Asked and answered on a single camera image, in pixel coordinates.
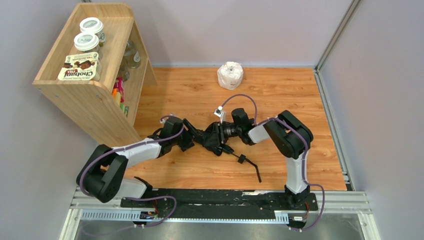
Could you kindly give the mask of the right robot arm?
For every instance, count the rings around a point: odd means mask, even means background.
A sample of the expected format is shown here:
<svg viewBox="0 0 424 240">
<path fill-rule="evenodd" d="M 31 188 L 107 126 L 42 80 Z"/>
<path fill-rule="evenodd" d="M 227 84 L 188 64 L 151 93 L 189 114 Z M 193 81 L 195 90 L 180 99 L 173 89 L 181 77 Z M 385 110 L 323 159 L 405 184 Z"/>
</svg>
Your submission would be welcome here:
<svg viewBox="0 0 424 240">
<path fill-rule="evenodd" d="M 249 146 L 271 139 L 286 160 L 286 202 L 293 208 L 302 204 L 310 193 L 306 158 L 314 139 L 312 132 L 288 110 L 259 124 L 255 124 L 243 108 L 234 109 L 231 116 L 232 122 L 210 124 L 200 138 L 201 145 L 220 155 L 223 152 L 232 153 L 226 144 L 229 138 L 238 137 Z"/>
</svg>

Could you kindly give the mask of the black folding umbrella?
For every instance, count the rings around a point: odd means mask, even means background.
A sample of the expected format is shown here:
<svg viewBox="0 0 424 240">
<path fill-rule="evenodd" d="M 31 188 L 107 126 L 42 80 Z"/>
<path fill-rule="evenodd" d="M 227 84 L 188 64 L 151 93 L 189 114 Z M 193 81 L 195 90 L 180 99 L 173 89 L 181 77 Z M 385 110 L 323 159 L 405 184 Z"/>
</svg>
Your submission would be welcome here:
<svg viewBox="0 0 424 240">
<path fill-rule="evenodd" d="M 225 153 L 237 157 L 237 162 L 240 164 L 245 162 L 251 164 L 255 168 L 258 182 L 261 183 L 259 167 L 244 154 L 235 154 L 235 150 L 227 144 L 230 138 L 238 137 L 245 145 L 253 146 L 255 143 L 248 136 L 248 131 L 252 128 L 253 125 L 251 124 L 236 124 L 227 121 L 213 122 L 205 130 L 196 129 L 193 140 L 216 156 Z"/>
</svg>

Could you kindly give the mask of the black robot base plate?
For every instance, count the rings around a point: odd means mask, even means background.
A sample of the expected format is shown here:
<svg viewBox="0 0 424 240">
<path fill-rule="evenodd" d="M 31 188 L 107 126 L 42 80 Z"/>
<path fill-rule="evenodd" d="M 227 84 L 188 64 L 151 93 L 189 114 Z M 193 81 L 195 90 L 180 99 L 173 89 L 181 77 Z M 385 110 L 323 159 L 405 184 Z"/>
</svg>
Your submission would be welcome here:
<svg viewBox="0 0 424 240">
<path fill-rule="evenodd" d="M 182 189 L 158 188 L 149 190 L 144 198 L 172 196 L 149 201 L 123 199 L 122 208 L 152 208 L 158 210 L 159 217 L 171 214 L 181 219 L 224 219 L 224 220 L 270 220 L 275 211 L 317 211 L 315 194 L 309 193 L 305 201 L 290 206 L 283 191 L 228 190 L 228 189 Z"/>
</svg>

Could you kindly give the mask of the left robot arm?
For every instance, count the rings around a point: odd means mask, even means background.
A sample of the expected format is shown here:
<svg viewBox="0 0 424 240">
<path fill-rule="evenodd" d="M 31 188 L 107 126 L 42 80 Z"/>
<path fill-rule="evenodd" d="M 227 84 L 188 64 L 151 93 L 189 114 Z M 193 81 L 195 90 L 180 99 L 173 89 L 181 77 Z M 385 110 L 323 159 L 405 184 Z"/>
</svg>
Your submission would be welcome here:
<svg viewBox="0 0 424 240">
<path fill-rule="evenodd" d="M 140 178 L 125 177 L 126 170 L 160 158 L 174 146 L 188 150 L 194 146 L 196 132 L 186 119 L 169 115 L 161 128 L 139 142 L 116 147 L 100 144 L 77 175 L 76 184 L 102 203 L 118 197 L 139 199 L 151 186 Z"/>
</svg>

